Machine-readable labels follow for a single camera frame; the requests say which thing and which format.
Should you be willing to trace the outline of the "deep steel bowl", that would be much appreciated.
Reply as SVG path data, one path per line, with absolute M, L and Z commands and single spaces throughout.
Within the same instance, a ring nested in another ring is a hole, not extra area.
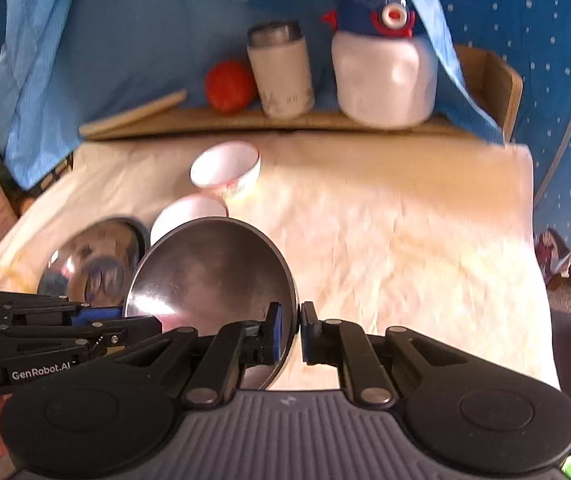
M 289 352 L 299 298 L 279 249 L 260 230 L 225 217 L 192 220 L 144 255 L 125 300 L 127 316 L 153 315 L 162 330 L 194 326 L 202 336 L 237 321 L 261 321 L 284 307 L 281 344 Z

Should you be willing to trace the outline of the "cream paper table cover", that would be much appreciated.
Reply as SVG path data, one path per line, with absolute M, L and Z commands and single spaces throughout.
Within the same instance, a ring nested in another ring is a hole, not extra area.
M 533 160 L 472 136 L 266 133 L 254 190 L 228 205 L 279 248 L 321 318 L 404 325 L 558 385 L 534 252 Z M 216 136 L 80 145 L 73 170 L 0 242 L 0 290 L 35 292 L 51 254 L 106 217 L 150 224 L 192 192 Z

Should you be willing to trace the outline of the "wooden shelf board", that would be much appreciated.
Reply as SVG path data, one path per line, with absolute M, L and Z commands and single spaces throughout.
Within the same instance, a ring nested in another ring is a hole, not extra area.
M 523 92 L 523 80 L 498 54 L 458 44 L 458 58 L 465 83 L 473 99 L 499 125 L 503 140 L 512 138 Z M 222 115 L 207 107 L 174 106 L 158 114 L 129 120 L 110 127 L 84 125 L 80 136 L 87 140 L 123 139 L 131 136 L 179 132 L 215 132 L 232 130 L 323 130 L 367 131 L 340 112 L 313 110 L 293 119 L 269 118 L 261 110 L 243 110 L 235 115 Z

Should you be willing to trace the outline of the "red tomato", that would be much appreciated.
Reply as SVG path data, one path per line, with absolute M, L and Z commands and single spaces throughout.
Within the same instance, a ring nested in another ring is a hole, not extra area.
M 248 63 L 230 60 L 212 67 L 204 81 L 205 98 L 222 114 L 236 114 L 258 98 L 258 87 Z

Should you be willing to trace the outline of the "white thermos cup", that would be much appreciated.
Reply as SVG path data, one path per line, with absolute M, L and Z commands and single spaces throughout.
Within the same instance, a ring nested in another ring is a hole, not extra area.
M 315 104 L 305 36 L 298 21 L 271 21 L 248 30 L 248 57 L 262 109 L 272 119 L 294 119 Z

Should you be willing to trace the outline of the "blue dotted fabric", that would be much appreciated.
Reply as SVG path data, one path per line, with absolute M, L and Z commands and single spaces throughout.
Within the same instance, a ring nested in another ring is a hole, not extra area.
M 534 162 L 534 231 L 571 249 L 571 0 L 441 0 L 453 41 L 523 79 L 514 142 Z

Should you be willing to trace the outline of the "white rolling stick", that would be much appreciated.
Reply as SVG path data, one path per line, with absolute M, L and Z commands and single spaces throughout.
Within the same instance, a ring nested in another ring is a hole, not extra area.
M 188 98 L 188 91 L 182 89 L 172 92 L 162 98 L 144 103 L 142 105 L 125 110 L 106 118 L 95 120 L 94 122 L 86 122 L 78 128 L 81 136 L 95 136 L 99 133 L 105 133 L 117 128 L 125 127 L 135 122 L 140 122 L 148 117 L 161 114 L 176 107 Z

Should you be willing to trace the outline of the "white blue water bottle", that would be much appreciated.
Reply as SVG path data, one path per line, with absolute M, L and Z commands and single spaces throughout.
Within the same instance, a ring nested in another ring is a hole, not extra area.
M 347 117 L 386 130 L 430 118 L 438 59 L 427 36 L 413 32 L 408 0 L 341 0 L 322 21 L 333 30 L 336 99 Z

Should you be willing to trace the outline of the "light blue hanging garment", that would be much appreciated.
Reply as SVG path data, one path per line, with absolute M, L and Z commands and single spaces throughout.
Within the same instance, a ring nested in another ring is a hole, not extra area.
M 298 21 L 318 104 L 335 107 L 330 32 L 342 0 L 0 0 L 0 154 L 32 188 L 80 145 L 85 122 L 185 89 L 192 105 L 217 61 L 246 50 L 246 31 Z M 410 0 L 439 61 L 436 107 L 458 127 L 500 142 L 463 81 L 439 0 Z

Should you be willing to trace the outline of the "steel plate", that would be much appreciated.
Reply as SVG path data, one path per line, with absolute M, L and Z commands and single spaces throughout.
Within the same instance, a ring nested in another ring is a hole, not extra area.
M 92 307 L 122 306 L 149 247 L 149 231 L 135 218 L 92 223 L 52 253 L 37 292 Z

